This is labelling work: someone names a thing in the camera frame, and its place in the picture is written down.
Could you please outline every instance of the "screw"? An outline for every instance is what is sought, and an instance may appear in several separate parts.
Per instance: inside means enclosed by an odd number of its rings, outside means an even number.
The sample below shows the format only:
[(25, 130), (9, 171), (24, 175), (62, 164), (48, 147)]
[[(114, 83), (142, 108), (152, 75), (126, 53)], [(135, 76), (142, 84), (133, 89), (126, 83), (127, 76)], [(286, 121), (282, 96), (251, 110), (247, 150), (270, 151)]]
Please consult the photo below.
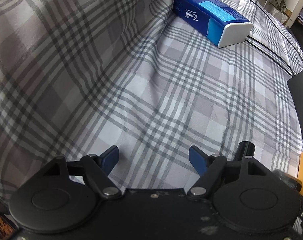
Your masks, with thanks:
[(115, 187), (107, 187), (107, 188), (104, 188), (104, 190), (103, 190), (103, 193), (106, 196), (113, 196), (113, 195), (116, 195), (118, 192), (119, 192), (119, 189), (115, 188)]
[(203, 187), (193, 187), (191, 189), (191, 193), (195, 196), (204, 195), (206, 193), (206, 189)]

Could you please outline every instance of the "tempo tissue pack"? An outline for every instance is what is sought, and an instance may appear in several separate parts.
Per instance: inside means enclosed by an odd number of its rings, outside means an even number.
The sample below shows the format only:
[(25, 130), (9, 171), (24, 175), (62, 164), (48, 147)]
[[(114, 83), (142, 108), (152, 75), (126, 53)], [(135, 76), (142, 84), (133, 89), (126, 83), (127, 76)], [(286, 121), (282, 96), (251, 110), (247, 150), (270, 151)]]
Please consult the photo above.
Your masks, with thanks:
[(220, 0), (174, 0), (173, 12), (219, 48), (245, 41), (253, 27)]

